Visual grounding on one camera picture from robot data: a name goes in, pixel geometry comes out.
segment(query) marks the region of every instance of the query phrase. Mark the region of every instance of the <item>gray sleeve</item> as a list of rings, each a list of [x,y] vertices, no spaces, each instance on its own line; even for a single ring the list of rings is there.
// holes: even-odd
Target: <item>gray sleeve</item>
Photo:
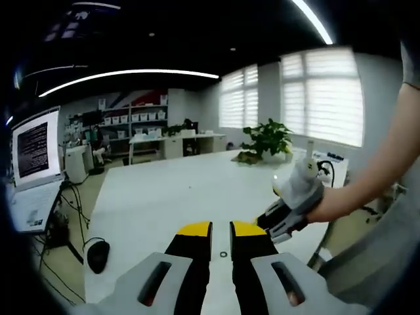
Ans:
[[[404,71],[403,82],[420,89],[420,52],[407,49],[401,42],[401,57]]]

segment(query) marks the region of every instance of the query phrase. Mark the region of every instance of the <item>black ceiling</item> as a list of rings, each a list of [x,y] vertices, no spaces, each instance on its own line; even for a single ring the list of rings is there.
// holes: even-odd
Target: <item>black ceiling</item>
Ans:
[[[89,95],[152,87],[198,90],[215,80],[173,74],[118,75],[37,98],[52,87],[93,74],[159,68],[224,75],[249,64],[275,61],[285,53],[324,45],[291,0],[98,1],[120,6],[119,10],[72,6],[73,2],[41,1],[18,11],[22,27],[10,38],[14,49],[7,69],[10,90],[14,66],[20,65],[20,89],[12,94],[14,105],[23,100],[31,104],[35,99],[63,104]],[[305,2],[335,44],[350,45],[356,52],[399,58],[392,26],[371,1]],[[88,17],[75,19],[75,14],[82,11],[88,12]],[[72,22],[79,22],[75,35],[61,39]],[[51,33],[60,39],[45,42]],[[83,67],[32,74],[71,65]]]

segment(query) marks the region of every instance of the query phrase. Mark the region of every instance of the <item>laptop screen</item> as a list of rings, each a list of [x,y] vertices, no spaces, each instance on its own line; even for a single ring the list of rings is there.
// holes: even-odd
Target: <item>laptop screen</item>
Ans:
[[[60,173],[59,110],[54,108],[32,116],[13,130],[12,160],[16,187]]]

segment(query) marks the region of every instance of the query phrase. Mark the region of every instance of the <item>laptop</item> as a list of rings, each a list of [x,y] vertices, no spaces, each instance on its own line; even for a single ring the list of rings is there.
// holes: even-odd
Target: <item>laptop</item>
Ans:
[[[64,176],[58,155],[59,107],[40,112],[12,130],[16,187],[9,211],[18,232],[44,232]]]

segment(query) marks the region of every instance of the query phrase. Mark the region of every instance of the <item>window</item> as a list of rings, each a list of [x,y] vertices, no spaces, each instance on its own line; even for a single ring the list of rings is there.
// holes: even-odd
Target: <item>window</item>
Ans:
[[[256,127],[258,122],[257,65],[222,78],[219,100],[219,127]]]
[[[350,49],[284,56],[282,104],[282,121],[295,134],[362,146],[362,87]]]

